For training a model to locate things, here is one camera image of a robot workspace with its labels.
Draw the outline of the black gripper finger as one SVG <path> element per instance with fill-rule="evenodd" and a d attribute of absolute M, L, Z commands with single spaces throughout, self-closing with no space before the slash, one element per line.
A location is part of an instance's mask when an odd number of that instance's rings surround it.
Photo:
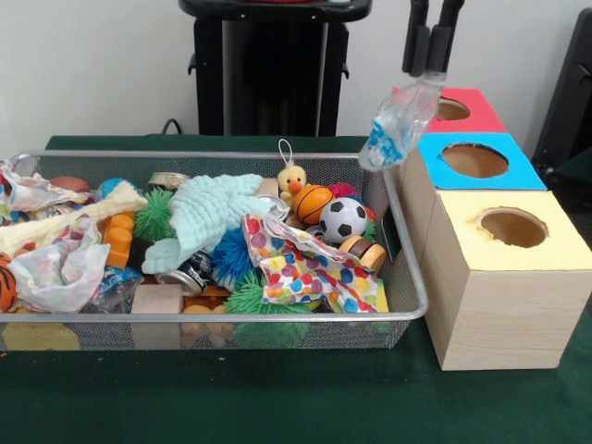
<path fill-rule="evenodd" d="M 425 69 L 446 73 L 460 11 L 464 0 L 444 0 L 439 21 L 431 30 Z"/>
<path fill-rule="evenodd" d="M 402 60 L 402 71 L 422 75 L 429 50 L 430 28 L 426 25 L 428 0 L 411 0 L 408 30 Z"/>

